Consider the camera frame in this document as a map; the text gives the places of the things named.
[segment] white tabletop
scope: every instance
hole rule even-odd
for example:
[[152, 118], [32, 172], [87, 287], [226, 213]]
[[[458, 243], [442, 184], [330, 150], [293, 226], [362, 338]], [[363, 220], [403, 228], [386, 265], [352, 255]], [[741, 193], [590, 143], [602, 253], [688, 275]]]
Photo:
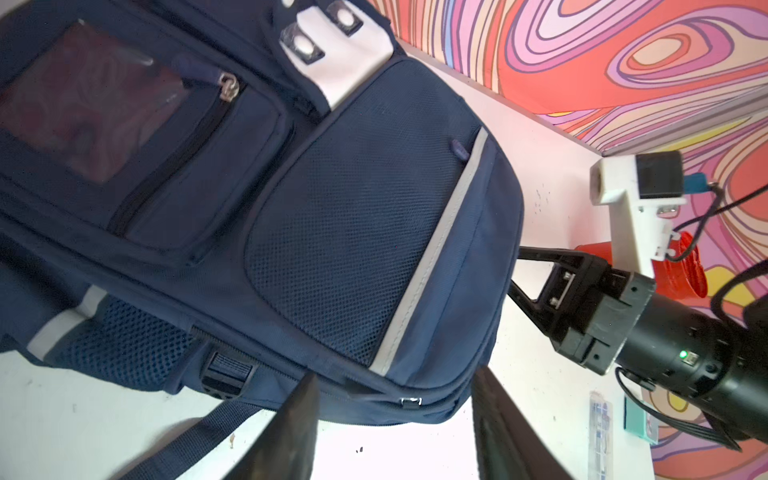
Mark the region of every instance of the white tabletop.
[[[501, 143], [525, 196], [522, 243], [574, 247], [608, 239], [607, 211], [588, 199], [598, 156], [442, 72]], [[515, 280], [541, 287], [548, 267], [520, 262]], [[589, 394], [614, 405], [614, 478], [652, 480], [649, 445], [621, 428], [623, 394], [555, 353], [508, 300], [491, 369], [547, 447], [576, 480], [587, 478]], [[163, 445], [217, 401], [185, 389], [177, 396], [134, 392], [75, 372], [0, 355], [0, 480], [103, 480]], [[182, 478], [222, 478], [272, 413], [260, 412]], [[472, 405], [441, 425], [359, 427], [321, 422], [314, 479], [477, 478]]]

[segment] backpack strap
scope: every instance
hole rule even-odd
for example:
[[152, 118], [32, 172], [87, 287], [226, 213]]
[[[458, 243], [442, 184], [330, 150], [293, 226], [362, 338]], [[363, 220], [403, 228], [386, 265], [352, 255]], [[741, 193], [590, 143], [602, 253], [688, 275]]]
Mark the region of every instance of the backpack strap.
[[133, 467], [122, 480], [172, 480], [179, 477], [234, 430], [261, 410], [249, 403], [222, 402], [195, 426], [158, 453]]

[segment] colorful patterned wall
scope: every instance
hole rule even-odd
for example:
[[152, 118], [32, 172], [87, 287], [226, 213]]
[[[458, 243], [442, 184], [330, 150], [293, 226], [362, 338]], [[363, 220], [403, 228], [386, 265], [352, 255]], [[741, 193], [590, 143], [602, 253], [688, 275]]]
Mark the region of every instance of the colorful patterned wall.
[[[726, 201], [768, 183], [767, 0], [370, 1], [402, 40], [599, 151], [682, 150], [687, 173], [720, 182]], [[676, 221], [709, 202], [694, 196]], [[712, 219], [699, 246], [712, 295], [768, 257], [768, 194]], [[768, 279], [751, 280], [725, 310], [739, 317], [767, 293]], [[664, 390], [647, 400], [704, 422]], [[737, 454], [668, 427], [662, 436], [659, 479], [768, 480], [762, 443]]]

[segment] red container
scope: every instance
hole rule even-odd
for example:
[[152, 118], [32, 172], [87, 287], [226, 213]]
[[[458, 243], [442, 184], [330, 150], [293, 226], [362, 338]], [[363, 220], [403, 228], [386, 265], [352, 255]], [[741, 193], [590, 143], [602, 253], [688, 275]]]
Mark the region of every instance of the red container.
[[[670, 242], [670, 248], [679, 255], [688, 248], [693, 238], [690, 233], [683, 232], [680, 234], [680, 240]], [[597, 255], [600, 258], [605, 258], [609, 263], [613, 263], [611, 242], [579, 245], [576, 250]], [[699, 247], [694, 247], [694, 251], [682, 262], [673, 263], [669, 260], [657, 262], [654, 260], [654, 273], [656, 275], [656, 293], [672, 300], [707, 296], [707, 277], [701, 266]]]

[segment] navy blue backpack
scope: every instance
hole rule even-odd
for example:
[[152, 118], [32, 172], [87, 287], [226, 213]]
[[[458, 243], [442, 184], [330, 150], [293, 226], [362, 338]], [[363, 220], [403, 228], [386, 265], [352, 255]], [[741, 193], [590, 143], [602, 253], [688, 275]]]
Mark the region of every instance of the navy blue backpack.
[[[339, 94], [305, 12], [341, 41], [384, 32], [385, 57]], [[179, 475], [308, 372], [325, 420], [450, 418], [522, 212], [496, 140], [363, 0], [37, 0], [0, 21], [0, 351], [225, 400], [135, 478]]]

